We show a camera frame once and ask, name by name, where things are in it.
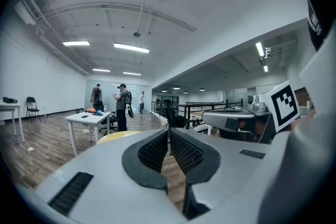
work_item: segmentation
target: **cap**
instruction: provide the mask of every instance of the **cap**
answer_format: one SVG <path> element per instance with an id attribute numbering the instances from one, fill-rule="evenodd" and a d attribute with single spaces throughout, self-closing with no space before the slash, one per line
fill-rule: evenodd
<path id="1" fill-rule="evenodd" d="M 117 87 L 117 88 L 120 89 L 120 87 L 124 87 L 124 88 L 126 88 L 126 85 L 125 85 L 125 84 L 120 84 L 120 86 Z"/>

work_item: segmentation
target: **backpack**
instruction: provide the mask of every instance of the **backpack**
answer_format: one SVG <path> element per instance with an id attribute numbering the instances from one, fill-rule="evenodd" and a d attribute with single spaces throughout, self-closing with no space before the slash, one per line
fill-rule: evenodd
<path id="1" fill-rule="evenodd" d="M 132 93 L 131 92 L 127 92 L 127 96 L 125 98 L 123 98 L 124 102 L 128 105 L 132 104 Z"/>

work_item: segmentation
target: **yellow object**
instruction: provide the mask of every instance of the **yellow object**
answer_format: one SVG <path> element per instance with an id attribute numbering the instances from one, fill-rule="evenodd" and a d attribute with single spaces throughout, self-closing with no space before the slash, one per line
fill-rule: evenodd
<path id="1" fill-rule="evenodd" d="M 106 136 L 104 136 L 103 138 L 101 138 L 98 141 L 98 144 L 102 144 L 105 142 L 109 142 L 109 141 L 113 141 L 113 140 L 118 140 L 127 136 L 131 136 L 133 134 L 139 134 L 142 132 L 139 131 L 125 131 L 125 132 L 116 132 L 116 133 L 112 133 L 112 134 L 108 134 Z"/>

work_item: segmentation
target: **ceiling light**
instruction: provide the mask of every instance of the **ceiling light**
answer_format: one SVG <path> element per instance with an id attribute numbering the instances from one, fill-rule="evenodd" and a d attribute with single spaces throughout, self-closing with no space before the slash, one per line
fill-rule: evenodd
<path id="1" fill-rule="evenodd" d="M 129 73 L 129 72 L 123 72 L 125 75 L 135 75 L 135 76 L 141 76 L 141 74 L 137 73 Z"/>
<path id="2" fill-rule="evenodd" d="M 260 57 L 265 56 L 264 49 L 262 48 L 261 42 L 256 43 Z"/>
<path id="3" fill-rule="evenodd" d="M 114 47 L 115 48 L 119 48 L 119 49 L 135 50 L 135 51 L 138 51 L 138 52 L 143 52 L 145 54 L 149 53 L 148 49 L 138 48 L 138 47 L 124 45 L 124 44 L 119 44 L 119 43 L 114 43 Z"/>
<path id="4" fill-rule="evenodd" d="M 93 68 L 93 71 L 110 72 L 110 70 L 106 70 L 106 69 L 95 69 L 95 68 Z"/>
<path id="5" fill-rule="evenodd" d="M 65 46 L 89 46 L 90 43 L 87 41 L 73 41 L 73 42 L 63 42 Z"/>

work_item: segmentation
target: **office chair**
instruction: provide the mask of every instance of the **office chair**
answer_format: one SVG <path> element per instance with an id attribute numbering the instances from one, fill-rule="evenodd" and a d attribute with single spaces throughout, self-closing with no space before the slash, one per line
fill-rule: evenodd
<path id="1" fill-rule="evenodd" d="M 95 104 L 93 104 L 93 107 L 96 111 L 100 110 L 100 111 L 104 111 L 104 105 L 103 105 L 103 102 L 102 101 L 97 101 Z M 117 122 L 118 119 L 116 119 L 115 117 L 115 112 L 112 113 L 113 115 L 110 117 L 110 130 L 114 130 L 114 131 L 118 131 L 118 127 L 114 127 L 114 122 Z M 107 120 L 103 120 L 101 122 L 101 125 L 107 125 Z M 102 127 L 99 129 L 99 132 L 101 132 L 101 130 L 105 130 L 106 129 L 106 132 L 104 135 L 107 135 L 107 127 Z"/>
<path id="2" fill-rule="evenodd" d="M 183 116 L 176 115 L 173 108 L 171 100 L 164 100 L 167 120 L 168 120 L 168 129 L 170 128 L 184 128 L 187 123 L 196 123 L 196 120 L 188 120 Z"/>
<path id="3" fill-rule="evenodd" d="M 28 114 L 29 114 L 30 121 L 33 123 L 32 118 L 30 116 L 30 113 L 35 112 L 34 118 L 36 118 L 36 112 L 37 112 L 38 118 L 41 121 L 41 117 L 40 117 L 40 114 L 39 114 L 39 109 L 37 109 L 37 104 L 36 104 L 35 98 L 34 97 L 27 97 L 26 103 L 27 103 L 26 118 L 28 117 Z M 29 108 L 29 103 L 35 103 L 35 108 Z"/>

